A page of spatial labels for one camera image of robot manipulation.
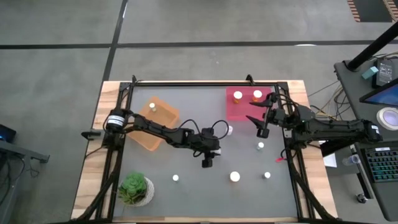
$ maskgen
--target black pole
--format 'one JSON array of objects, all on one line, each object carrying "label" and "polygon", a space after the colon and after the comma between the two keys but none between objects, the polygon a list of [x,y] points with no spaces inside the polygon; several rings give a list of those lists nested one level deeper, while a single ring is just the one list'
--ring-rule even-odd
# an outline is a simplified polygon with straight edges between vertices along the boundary
[{"label": "black pole", "polygon": [[352,61],[347,64],[347,68],[350,71],[355,71],[359,66],[361,66],[370,57],[376,54],[384,46],[386,46],[390,41],[394,40],[398,36],[398,22],[392,25],[388,30],[386,30],[380,37],[378,37],[371,45],[366,47],[359,55],[357,55]]}]

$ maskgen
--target potted plant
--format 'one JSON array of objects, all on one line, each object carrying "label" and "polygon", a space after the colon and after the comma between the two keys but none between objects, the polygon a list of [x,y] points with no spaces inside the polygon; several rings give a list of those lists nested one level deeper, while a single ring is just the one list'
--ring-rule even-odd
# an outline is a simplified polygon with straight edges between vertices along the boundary
[{"label": "potted plant", "polygon": [[154,197],[154,184],[138,172],[131,172],[119,186],[119,198],[129,206],[140,207],[148,204]]}]

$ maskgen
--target wooden table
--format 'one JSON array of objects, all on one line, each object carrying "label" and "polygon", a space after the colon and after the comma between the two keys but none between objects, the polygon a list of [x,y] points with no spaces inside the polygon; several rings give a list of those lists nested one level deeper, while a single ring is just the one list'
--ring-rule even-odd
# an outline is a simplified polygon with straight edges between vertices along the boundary
[{"label": "wooden table", "polygon": [[[150,82],[176,82],[176,81],[142,81]],[[223,81],[179,81],[179,82],[225,82]],[[247,82],[247,81],[228,81],[228,82]],[[289,93],[291,99],[295,102],[310,106],[308,102],[307,92],[303,80],[261,80],[256,82],[287,82],[289,85]],[[116,105],[119,84],[121,82],[104,82],[101,94],[99,96],[98,106],[95,113],[93,129],[102,129],[110,110]],[[102,139],[90,141],[86,153],[89,153],[100,147]],[[315,147],[307,147],[303,151],[303,159],[305,170],[307,173],[308,184],[319,202],[334,217],[337,217],[335,202],[331,194],[328,176],[326,174],[325,165],[321,151]],[[106,158],[106,149],[100,149],[98,152],[88,157],[83,164],[80,183],[76,193],[75,204],[71,218],[79,217],[93,201],[96,194],[100,191],[101,179],[104,171],[104,162]],[[108,196],[105,198],[104,211],[108,210]],[[299,190],[301,207],[303,216],[308,217],[305,196],[301,189]],[[115,221],[119,222],[295,222],[296,217],[285,218],[215,218],[215,217],[126,217]]]}]

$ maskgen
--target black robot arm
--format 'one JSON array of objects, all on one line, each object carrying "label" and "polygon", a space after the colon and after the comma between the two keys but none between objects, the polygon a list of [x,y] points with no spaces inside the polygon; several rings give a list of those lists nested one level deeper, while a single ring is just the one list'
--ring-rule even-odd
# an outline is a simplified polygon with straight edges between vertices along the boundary
[{"label": "black robot arm", "polygon": [[[134,122],[132,126],[127,127],[127,121],[131,116],[134,118]],[[220,142],[219,138],[214,136],[213,127],[203,128],[200,133],[195,134],[195,131],[189,128],[170,129],[130,110],[115,108],[108,116],[105,130],[108,134],[127,134],[132,131],[143,131],[164,139],[167,144],[173,147],[191,149],[194,151],[193,155],[195,157],[204,154],[205,159],[202,160],[201,164],[203,168],[211,167],[213,165],[212,159],[220,155],[218,152]]]},{"label": "black robot arm", "polygon": [[[283,99],[294,106],[292,114],[287,115],[284,109],[272,109],[272,105],[278,99]],[[251,103],[254,106],[266,107],[264,120],[248,116],[257,127],[257,137],[268,138],[268,124],[278,125],[291,131],[292,140],[290,148],[305,148],[312,141],[326,140],[321,145],[323,156],[327,156],[335,151],[349,146],[355,142],[379,142],[382,136],[379,128],[374,123],[357,119],[352,121],[321,121],[315,118],[315,113],[306,106],[293,102],[287,96],[278,93],[270,93],[266,100],[260,103]]]}]

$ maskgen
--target white pot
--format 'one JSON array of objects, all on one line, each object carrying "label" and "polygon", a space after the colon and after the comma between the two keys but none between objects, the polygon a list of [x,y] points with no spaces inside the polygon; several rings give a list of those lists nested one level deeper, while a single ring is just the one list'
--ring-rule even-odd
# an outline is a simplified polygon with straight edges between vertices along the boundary
[{"label": "white pot", "polygon": [[127,206],[141,207],[141,206],[147,205],[154,198],[154,194],[155,194],[154,184],[147,177],[144,177],[144,178],[145,178],[145,183],[147,184],[147,192],[145,193],[145,197],[141,201],[139,201],[135,204],[132,204],[132,205],[126,204]]}]

